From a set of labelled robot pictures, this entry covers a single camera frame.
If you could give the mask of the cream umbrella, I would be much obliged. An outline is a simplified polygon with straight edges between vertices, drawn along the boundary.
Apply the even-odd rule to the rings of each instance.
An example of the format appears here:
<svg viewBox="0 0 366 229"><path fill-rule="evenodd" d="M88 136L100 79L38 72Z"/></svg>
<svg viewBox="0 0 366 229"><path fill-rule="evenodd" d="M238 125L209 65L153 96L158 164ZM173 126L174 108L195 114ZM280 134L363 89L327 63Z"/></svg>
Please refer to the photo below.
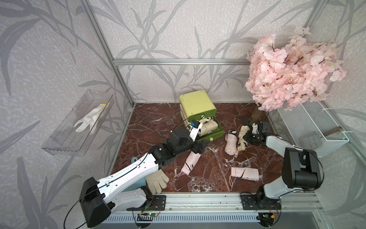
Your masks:
<svg viewBox="0 0 366 229"><path fill-rule="evenodd" d="M218 123L212 118L202 119L200 120L200 123L203 124L200 130L200 136L209 134L218 128Z"/></svg>
<svg viewBox="0 0 366 229"><path fill-rule="evenodd" d="M241 126L239 134L238 134L237 151L246 150L248 143L245 140L245 136L249 130L250 130L249 126Z"/></svg>

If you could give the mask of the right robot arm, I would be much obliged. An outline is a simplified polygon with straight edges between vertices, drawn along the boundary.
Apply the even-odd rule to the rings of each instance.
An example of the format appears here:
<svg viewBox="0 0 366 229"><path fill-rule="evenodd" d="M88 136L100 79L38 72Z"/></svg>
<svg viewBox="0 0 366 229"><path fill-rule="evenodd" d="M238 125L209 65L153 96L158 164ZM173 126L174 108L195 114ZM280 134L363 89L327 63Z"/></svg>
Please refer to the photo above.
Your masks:
<svg viewBox="0 0 366 229"><path fill-rule="evenodd" d="M286 194L315 191L323 184L324 168L317 153L291 144L278 135L272 135L268 122L254 123L239 140L272 149L283 157L281 176L261 185L254 195L254 203L260 209L275 207Z"/></svg>

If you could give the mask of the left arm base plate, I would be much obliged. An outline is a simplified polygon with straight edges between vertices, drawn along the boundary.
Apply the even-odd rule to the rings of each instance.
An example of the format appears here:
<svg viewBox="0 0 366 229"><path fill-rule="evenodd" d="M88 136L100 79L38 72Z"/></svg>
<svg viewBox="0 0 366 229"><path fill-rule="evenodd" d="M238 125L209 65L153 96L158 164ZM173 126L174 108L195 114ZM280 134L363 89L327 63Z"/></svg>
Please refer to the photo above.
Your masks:
<svg viewBox="0 0 366 229"><path fill-rule="evenodd" d="M141 207L128 208L127 211L164 211L166 206L166 195L155 195L153 199L148 199Z"/></svg>

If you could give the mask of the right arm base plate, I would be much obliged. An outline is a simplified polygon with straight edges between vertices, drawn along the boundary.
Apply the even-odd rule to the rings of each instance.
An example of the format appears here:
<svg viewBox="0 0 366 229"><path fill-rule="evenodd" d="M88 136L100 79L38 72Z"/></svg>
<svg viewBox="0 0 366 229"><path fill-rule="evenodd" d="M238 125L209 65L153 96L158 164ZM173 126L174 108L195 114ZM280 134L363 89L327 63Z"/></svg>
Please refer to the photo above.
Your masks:
<svg viewBox="0 0 366 229"><path fill-rule="evenodd" d="M260 197L258 195L241 193L239 195L243 210L281 210L280 199Z"/></svg>

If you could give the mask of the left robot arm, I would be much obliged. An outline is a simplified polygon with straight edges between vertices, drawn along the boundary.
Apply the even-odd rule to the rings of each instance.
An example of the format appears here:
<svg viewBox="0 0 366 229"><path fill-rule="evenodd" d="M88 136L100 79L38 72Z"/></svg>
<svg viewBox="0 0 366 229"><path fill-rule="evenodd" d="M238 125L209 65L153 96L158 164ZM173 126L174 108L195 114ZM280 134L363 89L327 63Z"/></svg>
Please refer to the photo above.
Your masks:
<svg viewBox="0 0 366 229"><path fill-rule="evenodd" d="M78 203L86 226L93 228L116 211L144 205L153 198L148 187L142 186L127 193L123 191L136 181L173 163L184 152L204 153L209 143L208 140L193 140L190 131L180 127L165 142L151 147L148 153L124 169L99 180L91 177L84 181Z"/></svg>

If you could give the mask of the green bottom drawer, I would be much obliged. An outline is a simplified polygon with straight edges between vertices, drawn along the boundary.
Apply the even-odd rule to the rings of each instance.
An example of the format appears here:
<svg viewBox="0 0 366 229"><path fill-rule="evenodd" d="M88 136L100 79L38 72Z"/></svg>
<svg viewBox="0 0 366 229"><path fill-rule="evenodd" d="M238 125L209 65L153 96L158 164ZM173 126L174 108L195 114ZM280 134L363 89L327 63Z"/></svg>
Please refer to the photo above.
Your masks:
<svg viewBox="0 0 366 229"><path fill-rule="evenodd" d="M216 116L212 116L210 117L212 118L214 121L216 121L218 123L218 128L214 131L212 131L209 134L206 134L204 136L200 136L200 132L199 132L199 136L196 138L196 141L201 142L201 141L213 141L217 138L220 138L224 135L225 131L223 130L223 128L220 126L219 121L217 120Z"/></svg>

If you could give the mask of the green drawer cabinet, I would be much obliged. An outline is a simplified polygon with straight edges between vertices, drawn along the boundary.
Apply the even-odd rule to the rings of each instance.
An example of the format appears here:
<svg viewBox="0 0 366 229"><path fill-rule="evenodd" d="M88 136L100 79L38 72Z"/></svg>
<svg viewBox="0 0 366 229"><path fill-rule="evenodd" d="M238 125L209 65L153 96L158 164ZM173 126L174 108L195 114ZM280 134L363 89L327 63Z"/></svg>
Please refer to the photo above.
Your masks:
<svg viewBox="0 0 366 229"><path fill-rule="evenodd" d="M200 121L216 116L217 109L205 90L182 94L179 100L180 114L188 130L193 120Z"/></svg>

